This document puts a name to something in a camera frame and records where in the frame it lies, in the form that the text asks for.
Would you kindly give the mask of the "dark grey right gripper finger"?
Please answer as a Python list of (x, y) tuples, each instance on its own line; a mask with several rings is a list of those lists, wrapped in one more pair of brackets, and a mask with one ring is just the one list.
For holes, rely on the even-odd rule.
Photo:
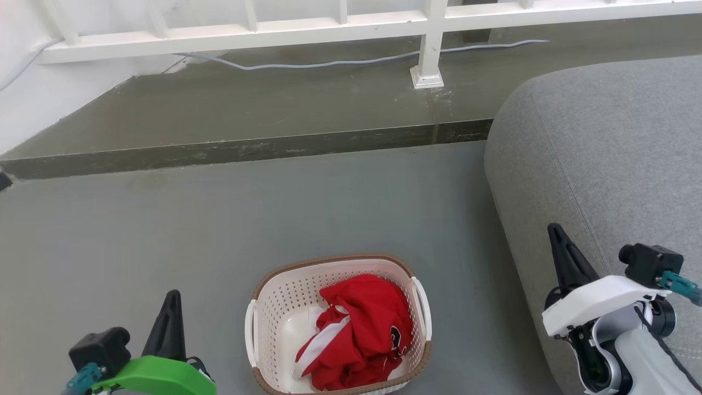
[(551, 242), (552, 259), (558, 285), (548, 295), (548, 300), (561, 300), (571, 291), (600, 279), (596, 270), (559, 223), (547, 226)]

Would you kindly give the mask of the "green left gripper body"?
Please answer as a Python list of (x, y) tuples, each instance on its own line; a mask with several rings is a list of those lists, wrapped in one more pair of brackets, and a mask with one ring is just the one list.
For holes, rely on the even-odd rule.
[(116, 390), (142, 394), (217, 393), (216, 383), (200, 358), (180, 362), (153, 355), (130, 360), (115, 377), (91, 387), (92, 394), (112, 394)]

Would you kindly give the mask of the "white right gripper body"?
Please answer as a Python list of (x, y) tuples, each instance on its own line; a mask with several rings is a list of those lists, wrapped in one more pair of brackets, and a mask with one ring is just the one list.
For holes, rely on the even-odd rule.
[(643, 328), (635, 307), (652, 299), (667, 297), (672, 292), (641, 285), (625, 276), (608, 275), (571, 291), (542, 312), (542, 323), (551, 337), (566, 337), (576, 327), (591, 321), (595, 332), (605, 340), (635, 328)]

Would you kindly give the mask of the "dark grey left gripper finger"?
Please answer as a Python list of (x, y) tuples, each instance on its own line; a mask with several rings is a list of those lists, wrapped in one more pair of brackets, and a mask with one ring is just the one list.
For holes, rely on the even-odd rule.
[(178, 290), (166, 294), (141, 356), (186, 361), (182, 298)]

